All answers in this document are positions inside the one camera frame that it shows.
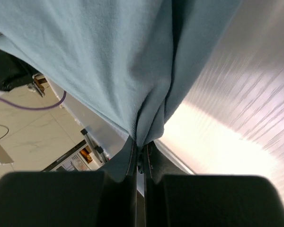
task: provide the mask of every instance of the purple cable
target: purple cable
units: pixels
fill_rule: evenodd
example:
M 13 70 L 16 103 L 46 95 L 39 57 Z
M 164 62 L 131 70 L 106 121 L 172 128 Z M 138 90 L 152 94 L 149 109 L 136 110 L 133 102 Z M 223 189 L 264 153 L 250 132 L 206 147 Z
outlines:
M 56 104 L 50 105 L 50 106 L 46 106 L 46 107 L 39 107 L 39 108 L 20 106 L 20 105 L 14 104 L 14 103 L 12 103 L 12 102 L 10 102 L 10 101 L 4 99 L 4 98 L 1 98 L 1 97 L 0 97 L 0 101 L 6 103 L 6 104 L 8 104 L 8 105 L 11 105 L 11 106 L 13 106 L 13 107 L 15 107 L 15 108 L 21 109 L 21 110 L 40 111 L 40 110 L 53 109 L 53 108 L 59 106 L 61 103 L 63 103 L 63 101 L 65 100 L 65 97 L 66 97 L 66 91 L 64 91 L 63 96 L 62 96 L 62 99 L 61 99 L 59 102 L 57 102 Z

